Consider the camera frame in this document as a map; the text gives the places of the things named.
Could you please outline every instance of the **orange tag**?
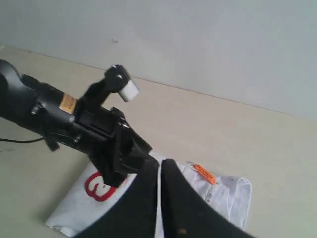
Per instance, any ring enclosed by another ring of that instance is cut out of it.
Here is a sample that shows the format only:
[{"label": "orange tag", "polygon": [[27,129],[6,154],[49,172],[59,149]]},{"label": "orange tag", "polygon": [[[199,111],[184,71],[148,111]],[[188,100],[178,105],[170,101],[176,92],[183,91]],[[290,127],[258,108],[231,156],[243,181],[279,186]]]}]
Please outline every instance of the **orange tag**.
[{"label": "orange tag", "polygon": [[215,176],[213,176],[211,173],[209,173],[207,170],[205,170],[203,168],[203,166],[200,166],[200,165],[197,165],[195,164],[194,165],[194,168],[197,170],[197,172],[203,176],[205,179],[208,180],[208,182],[210,182],[212,185],[216,184],[216,178]]},{"label": "orange tag", "polygon": [[63,99],[60,102],[59,108],[64,112],[72,114],[75,110],[77,100],[72,96],[64,94]]}]

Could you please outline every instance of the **red logo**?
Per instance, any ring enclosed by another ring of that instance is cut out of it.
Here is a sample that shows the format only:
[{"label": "red logo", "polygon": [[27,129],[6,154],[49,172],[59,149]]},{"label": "red logo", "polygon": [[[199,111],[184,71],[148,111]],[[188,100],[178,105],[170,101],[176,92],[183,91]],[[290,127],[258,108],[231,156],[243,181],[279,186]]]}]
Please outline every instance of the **red logo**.
[{"label": "red logo", "polygon": [[93,197],[97,202],[104,202],[114,194],[116,188],[104,184],[103,177],[96,172],[85,182],[85,190],[88,196]]}]

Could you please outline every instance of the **black cable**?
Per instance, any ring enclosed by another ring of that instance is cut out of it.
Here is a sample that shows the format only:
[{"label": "black cable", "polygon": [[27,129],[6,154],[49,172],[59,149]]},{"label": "black cable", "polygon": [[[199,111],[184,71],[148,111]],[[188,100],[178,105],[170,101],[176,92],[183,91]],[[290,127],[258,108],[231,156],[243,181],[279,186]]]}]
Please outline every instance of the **black cable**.
[{"label": "black cable", "polygon": [[0,138],[0,141],[10,142],[10,143],[19,143],[19,144],[28,144],[28,143],[38,142],[38,141],[41,141],[43,139],[44,139],[43,137],[35,139],[35,140],[10,140],[10,139]]}]

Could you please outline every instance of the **white fabric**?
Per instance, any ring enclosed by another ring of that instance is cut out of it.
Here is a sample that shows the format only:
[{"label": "white fabric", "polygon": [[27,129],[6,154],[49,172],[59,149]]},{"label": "white fabric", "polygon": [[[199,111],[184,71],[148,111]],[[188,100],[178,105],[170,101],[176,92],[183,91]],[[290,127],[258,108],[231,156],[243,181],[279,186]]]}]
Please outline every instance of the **white fabric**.
[{"label": "white fabric", "polygon": [[[160,163],[165,157],[152,153]],[[251,201],[251,183],[245,178],[216,176],[211,185],[194,168],[193,163],[177,163],[180,171],[198,195],[214,210],[240,228],[244,228]],[[89,164],[73,188],[62,200],[46,225],[73,237],[103,216],[125,193],[136,175],[129,175],[114,191],[102,183],[96,168]],[[156,238],[163,238],[160,210],[160,168],[158,173],[158,210]]]}]

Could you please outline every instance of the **floor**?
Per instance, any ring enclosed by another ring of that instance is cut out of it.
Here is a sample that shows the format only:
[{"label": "floor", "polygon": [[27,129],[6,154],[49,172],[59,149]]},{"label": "floor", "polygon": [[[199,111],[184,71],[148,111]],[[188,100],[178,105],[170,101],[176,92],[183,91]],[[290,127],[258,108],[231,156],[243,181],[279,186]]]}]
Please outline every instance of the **floor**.
[{"label": "floor", "polygon": [[[103,71],[0,46],[25,74],[80,97]],[[246,230],[257,237],[315,237],[317,122],[141,79],[139,96],[116,106],[156,151],[206,169],[248,178],[253,197]],[[0,137],[38,136],[0,120]],[[43,142],[0,143],[0,237],[63,237],[44,225],[85,168],[85,155]]]}]

